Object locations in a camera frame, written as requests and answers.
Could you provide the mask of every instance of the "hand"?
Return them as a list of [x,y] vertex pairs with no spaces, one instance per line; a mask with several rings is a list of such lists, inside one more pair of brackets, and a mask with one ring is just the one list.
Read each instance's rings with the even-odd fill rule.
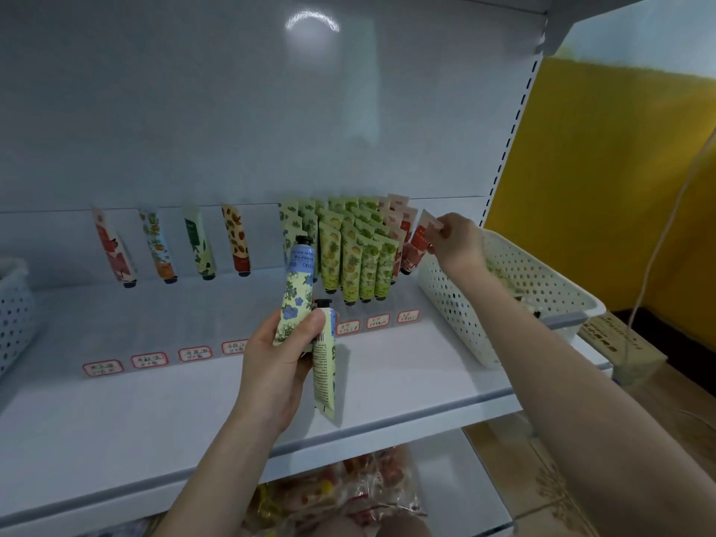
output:
[[483,253],[483,231],[469,218],[448,213],[438,218],[442,230],[428,226],[425,235],[433,246],[440,268],[457,285],[487,271]]
[[258,419],[277,437],[291,424],[299,408],[304,381],[313,364],[309,356],[301,358],[301,354],[321,333],[326,321],[326,316],[314,309],[286,341],[274,346],[280,318],[278,309],[248,340],[233,409],[241,417]]

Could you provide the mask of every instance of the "floor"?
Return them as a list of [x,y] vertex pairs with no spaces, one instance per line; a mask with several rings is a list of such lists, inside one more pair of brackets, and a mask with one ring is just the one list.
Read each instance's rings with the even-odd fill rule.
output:
[[[716,398],[663,365],[629,393],[716,480]],[[521,537],[598,537],[523,413],[465,428]]]

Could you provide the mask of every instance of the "right hand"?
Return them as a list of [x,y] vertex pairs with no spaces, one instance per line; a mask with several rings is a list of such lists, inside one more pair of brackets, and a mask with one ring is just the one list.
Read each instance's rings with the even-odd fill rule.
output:
[[483,231],[469,218],[448,213],[438,218],[442,230],[432,225],[425,235],[433,246],[440,268],[450,279],[460,284],[471,276],[487,271],[483,253]]

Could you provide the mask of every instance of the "electrical cable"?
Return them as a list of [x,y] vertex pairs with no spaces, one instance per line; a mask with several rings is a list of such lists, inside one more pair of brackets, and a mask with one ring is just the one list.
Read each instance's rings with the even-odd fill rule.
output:
[[629,322],[626,324],[627,334],[626,338],[624,339],[625,362],[629,361],[629,339],[631,337],[631,327],[634,324],[634,317],[637,315],[637,310],[639,310],[641,302],[644,300],[644,296],[647,292],[647,284],[649,283],[649,274],[651,273],[651,267],[654,265],[654,261],[656,261],[659,251],[662,249],[662,245],[664,245],[664,241],[666,241],[667,235],[669,234],[669,230],[671,230],[671,226],[674,223],[674,219],[676,218],[676,212],[679,210],[679,206],[681,205],[682,198],[684,198],[686,190],[699,172],[701,160],[706,155],[706,153],[709,152],[709,149],[711,148],[711,145],[713,145],[714,141],[716,141],[716,128],[713,129],[711,135],[709,135],[708,139],[706,139],[706,143],[704,143],[703,147],[701,147],[699,152],[696,154],[696,156],[694,156],[694,159],[689,164],[689,170],[687,171],[686,178],[681,186],[681,189],[679,190],[679,193],[676,195],[676,201],[674,201],[674,207],[672,208],[671,214],[669,215],[669,219],[664,226],[664,230],[662,230],[662,233],[659,236],[657,245],[654,247],[654,252],[651,253],[649,262],[647,262],[647,268],[644,270],[644,277],[641,280],[641,290],[639,292],[639,296],[637,297],[637,302],[634,304],[634,308],[631,309]]

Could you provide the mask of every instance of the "forearm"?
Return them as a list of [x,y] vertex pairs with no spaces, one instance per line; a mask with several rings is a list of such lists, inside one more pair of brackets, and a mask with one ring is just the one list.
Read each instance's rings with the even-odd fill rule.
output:
[[691,518],[696,535],[706,527],[701,522],[713,520],[714,483],[631,397],[486,271],[456,284],[532,424],[599,529],[631,534],[653,523],[657,532],[676,534],[685,530],[677,524]]
[[231,413],[156,532],[156,537],[234,537],[273,441],[251,415]]

